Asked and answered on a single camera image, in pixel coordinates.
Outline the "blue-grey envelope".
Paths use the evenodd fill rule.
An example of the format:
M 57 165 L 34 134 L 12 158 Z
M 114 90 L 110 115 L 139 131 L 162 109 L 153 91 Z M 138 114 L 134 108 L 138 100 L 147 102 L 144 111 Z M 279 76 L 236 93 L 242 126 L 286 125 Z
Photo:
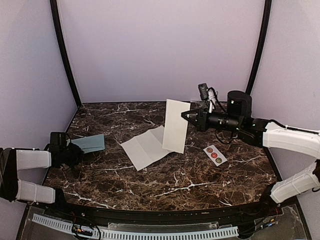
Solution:
M 81 137 L 73 139 L 71 142 L 80 147 L 85 154 L 105 150 L 105 138 L 103 134 Z

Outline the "white-sleeved robot arm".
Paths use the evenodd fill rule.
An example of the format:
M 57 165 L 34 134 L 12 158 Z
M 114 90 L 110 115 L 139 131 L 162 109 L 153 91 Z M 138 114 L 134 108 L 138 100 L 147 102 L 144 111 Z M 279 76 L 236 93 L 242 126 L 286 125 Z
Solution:
M 44 186 L 45 172 L 53 166 L 52 154 L 46 150 L 0 149 L 0 197 L 47 205 L 66 203 L 62 189 Z
M 238 117 L 238 136 L 249 137 L 248 144 L 302 153 L 315 162 L 288 179 L 278 181 L 267 197 L 280 204 L 285 200 L 320 187 L 320 131 L 283 125 L 271 119 L 252 118 L 252 97 L 239 90 L 227 94 L 227 113 Z

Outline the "cream letter paper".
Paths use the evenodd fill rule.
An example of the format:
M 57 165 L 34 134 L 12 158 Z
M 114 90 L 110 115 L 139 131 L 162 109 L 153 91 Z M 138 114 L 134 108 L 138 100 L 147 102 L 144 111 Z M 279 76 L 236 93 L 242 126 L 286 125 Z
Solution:
M 185 150 L 188 121 L 181 117 L 183 112 L 190 110 L 188 102 L 167 99 L 162 148 L 183 154 Z

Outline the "white-sleeved right robot arm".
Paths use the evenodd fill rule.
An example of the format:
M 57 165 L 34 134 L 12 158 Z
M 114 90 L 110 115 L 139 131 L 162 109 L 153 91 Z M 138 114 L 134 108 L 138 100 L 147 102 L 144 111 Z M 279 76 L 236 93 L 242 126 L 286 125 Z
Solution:
M 320 131 L 283 125 L 271 119 L 252 118 L 252 97 L 239 90 L 227 94 L 227 113 L 238 117 L 238 136 L 249 137 L 248 144 L 302 153 L 315 162 L 288 179 L 278 181 L 267 197 L 280 204 L 285 200 L 320 187 Z

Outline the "white-sleeved left robot arm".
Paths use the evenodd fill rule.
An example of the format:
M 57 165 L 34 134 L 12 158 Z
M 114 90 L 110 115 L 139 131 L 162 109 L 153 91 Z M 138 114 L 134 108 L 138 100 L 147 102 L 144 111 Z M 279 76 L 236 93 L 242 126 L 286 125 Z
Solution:
M 66 203 L 62 189 L 44 186 L 45 172 L 53 166 L 52 154 L 46 150 L 0 149 L 0 197 L 47 205 Z

